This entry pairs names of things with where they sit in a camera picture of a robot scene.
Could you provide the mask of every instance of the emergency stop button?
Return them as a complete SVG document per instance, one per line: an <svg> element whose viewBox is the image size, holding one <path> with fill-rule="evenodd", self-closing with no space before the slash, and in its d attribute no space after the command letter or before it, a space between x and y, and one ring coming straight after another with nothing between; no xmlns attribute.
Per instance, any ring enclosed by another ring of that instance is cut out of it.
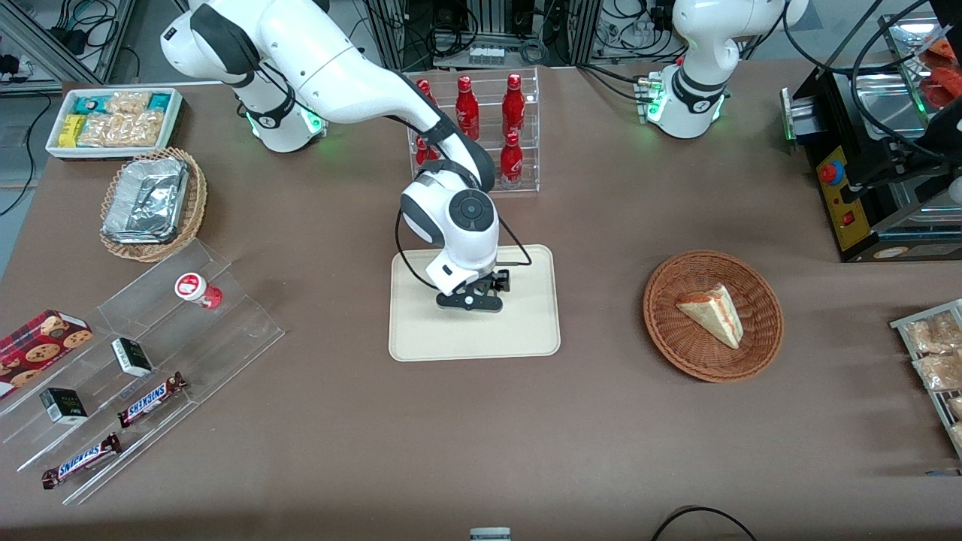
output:
<svg viewBox="0 0 962 541"><path fill-rule="evenodd" d="M819 180L828 186L838 186L844 177L845 166L838 160L832 160L819 169Z"/></svg>

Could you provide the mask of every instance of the red button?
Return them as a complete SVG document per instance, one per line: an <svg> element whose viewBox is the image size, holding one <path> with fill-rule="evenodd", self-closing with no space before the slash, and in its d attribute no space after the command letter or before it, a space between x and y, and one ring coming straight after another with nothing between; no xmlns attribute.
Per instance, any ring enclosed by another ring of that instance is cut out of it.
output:
<svg viewBox="0 0 962 541"><path fill-rule="evenodd" d="M821 180L825 184L828 184L834 181L835 178L838 176L838 174L839 174L839 170L835 166L828 164L826 166L822 166L822 168L819 169L819 180Z"/></svg>

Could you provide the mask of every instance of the green led light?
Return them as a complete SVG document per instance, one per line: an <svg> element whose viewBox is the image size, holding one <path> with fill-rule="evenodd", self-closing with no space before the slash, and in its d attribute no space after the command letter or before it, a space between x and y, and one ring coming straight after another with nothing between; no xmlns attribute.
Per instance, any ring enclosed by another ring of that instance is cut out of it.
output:
<svg viewBox="0 0 962 541"><path fill-rule="evenodd" d="M250 122L250 131L254 132L254 137L257 139L261 138L261 132L257 131L257 124L254 123L254 119L250 117L250 113L247 113L247 121Z"/></svg>
<svg viewBox="0 0 962 541"><path fill-rule="evenodd" d="M719 104L715 107L715 114L712 116L712 122L719 119L722 115L722 103L724 103L724 94L719 97Z"/></svg>
<svg viewBox="0 0 962 541"><path fill-rule="evenodd" d="M312 134L324 129L324 119L320 116L304 109L301 109L301 116L304 117L304 122L307 123L307 129L311 130Z"/></svg>

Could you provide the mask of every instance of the cookie box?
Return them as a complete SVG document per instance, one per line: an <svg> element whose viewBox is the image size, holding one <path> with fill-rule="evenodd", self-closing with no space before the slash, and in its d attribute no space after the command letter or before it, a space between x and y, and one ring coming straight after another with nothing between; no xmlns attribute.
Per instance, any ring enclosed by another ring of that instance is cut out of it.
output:
<svg viewBox="0 0 962 541"><path fill-rule="evenodd" d="M93 337L83 320L46 310L0 339L0 399Z"/></svg>

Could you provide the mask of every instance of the beige tray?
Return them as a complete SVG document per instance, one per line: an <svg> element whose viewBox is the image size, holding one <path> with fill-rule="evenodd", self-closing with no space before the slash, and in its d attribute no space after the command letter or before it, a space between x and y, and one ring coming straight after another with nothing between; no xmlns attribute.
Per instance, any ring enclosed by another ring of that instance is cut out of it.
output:
<svg viewBox="0 0 962 541"><path fill-rule="evenodd" d="M509 267L511 292L500 294L504 308L496 313L442 309L438 293L418 282L400 255L391 264L391 329L389 351L401 362L535 357L561 346L554 260L542 245L526 245L534 264ZM421 276L438 250L406 251ZM516 246L498 249L499 261L523 261Z"/></svg>

